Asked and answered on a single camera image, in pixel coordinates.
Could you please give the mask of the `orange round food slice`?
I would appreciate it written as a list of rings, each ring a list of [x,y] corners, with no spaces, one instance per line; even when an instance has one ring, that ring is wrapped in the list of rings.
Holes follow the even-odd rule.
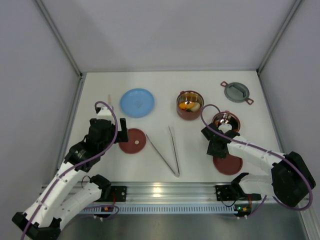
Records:
[[[184,110],[184,111],[187,111],[192,106],[192,103],[194,103],[194,102],[192,102],[192,101],[181,102],[179,104],[179,108]]]

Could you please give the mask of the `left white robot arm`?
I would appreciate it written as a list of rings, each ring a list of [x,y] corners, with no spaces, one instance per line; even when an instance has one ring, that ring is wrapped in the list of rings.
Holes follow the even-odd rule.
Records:
[[[92,118],[89,123],[88,134],[69,149],[42,194],[28,209],[12,217],[12,222],[22,230],[23,237],[56,240],[70,220],[89,204],[108,199],[112,183],[100,174],[90,177],[82,190],[67,197],[113,144],[129,140],[125,118],[114,123]]]

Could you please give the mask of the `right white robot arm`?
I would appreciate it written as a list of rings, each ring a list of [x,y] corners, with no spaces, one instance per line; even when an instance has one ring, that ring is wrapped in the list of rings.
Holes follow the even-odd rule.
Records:
[[[237,200],[248,195],[270,196],[288,208],[294,208],[316,186],[303,158],[294,151],[285,154],[267,150],[249,142],[238,132],[222,132],[213,123],[201,133],[209,141],[208,155],[223,160],[227,156],[237,157],[264,172],[263,175],[240,173],[231,181],[229,190]]]

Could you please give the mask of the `metal tongs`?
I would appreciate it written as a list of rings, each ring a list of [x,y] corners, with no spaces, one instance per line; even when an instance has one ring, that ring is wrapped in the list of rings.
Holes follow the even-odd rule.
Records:
[[[174,159],[175,167],[172,166],[171,163],[165,158],[165,156],[162,154],[162,152],[157,148],[157,146],[153,143],[151,138],[149,137],[148,134],[145,134],[146,140],[150,143],[152,149],[155,151],[155,153],[160,157],[160,159],[164,162],[166,167],[169,169],[169,171],[176,177],[180,178],[181,176],[181,168],[180,168],[180,163],[179,163],[179,158],[178,158],[178,153],[177,153],[177,148],[176,148],[176,142],[175,142],[175,137],[174,137],[174,131],[169,125],[167,127],[167,131],[169,134],[169,143],[172,151],[172,157]]]

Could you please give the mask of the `beige round food slice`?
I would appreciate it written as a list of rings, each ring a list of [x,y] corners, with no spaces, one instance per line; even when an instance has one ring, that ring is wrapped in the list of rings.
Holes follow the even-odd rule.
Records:
[[[199,102],[193,102],[189,110],[191,112],[197,112],[201,108],[201,104]]]

